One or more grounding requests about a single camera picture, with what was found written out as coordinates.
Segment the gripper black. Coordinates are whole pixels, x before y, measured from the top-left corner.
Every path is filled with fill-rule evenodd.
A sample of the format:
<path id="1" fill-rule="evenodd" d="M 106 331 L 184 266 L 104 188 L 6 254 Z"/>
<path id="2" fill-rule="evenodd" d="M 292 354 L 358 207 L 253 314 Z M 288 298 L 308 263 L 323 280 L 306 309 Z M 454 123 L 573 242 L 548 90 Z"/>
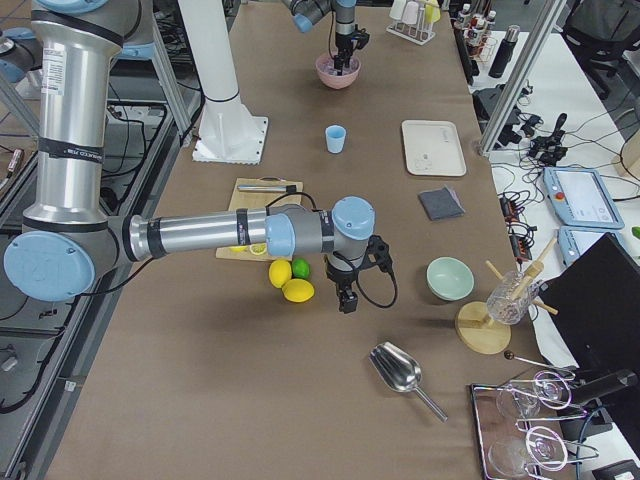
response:
<path id="1" fill-rule="evenodd" d="M 337 252 L 324 257 L 327 278 L 335 283 L 338 309 L 342 313 L 353 313 L 357 309 L 358 296 L 354 292 L 342 292 L 340 285 L 351 285 L 358 279 L 359 269 L 354 263 Z"/>
<path id="2" fill-rule="evenodd" d="M 334 58 L 334 69 L 336 75 L 350 73 L 350 57 L 354 51 L 354 32 L 335 34 L 335 45 L 337 48 Z"/>

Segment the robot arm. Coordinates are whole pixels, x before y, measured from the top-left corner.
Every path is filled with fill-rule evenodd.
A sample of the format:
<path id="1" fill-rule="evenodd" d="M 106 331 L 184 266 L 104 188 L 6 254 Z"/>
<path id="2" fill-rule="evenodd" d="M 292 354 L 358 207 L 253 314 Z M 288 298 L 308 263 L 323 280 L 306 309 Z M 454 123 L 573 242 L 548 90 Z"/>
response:
<path id="1" fill-rule="evenodd" d="M 194 160 L 257 164 L 267 117 L 242 103 L 221 1 L 179 1 L 195 60 L 204 111 Z M 338 72 L 368 34 L 357 30 L 356 1 L 285 1 L 302 32 L 327 14 L 336 22 Z M 43 43 L 35 202 L 23 213 L 23 233 L 4 252 L 12 285 L 42 301 L 85 293 L 124 264 L 170 253 L 266 242 L 268 253 L 325 254 L 339 310 L 357 307 L 352 283 L 374 264 L 375 212 L 348 196 L 329 211 L 284 205 L 212 215 L 143 219 L 107 215 L 99 205 L 108 83 L 112 62 L 128 43 L 142 46 L 153 30 L 152 1 L 32 1 L 32 26 Z"/>
<path id="2" fill-rule="evenodd" d="M 293 23 L 301 33 L 309 32 L 327 15 L 334 15 L 337 53 L 332 54 L 331 58 L 334 70 L 338 75 L 342 75 L 350 66 L 353 53 L 358 48 L 356 1 L 284 0 L 283 4 L 291 13 Z"/>

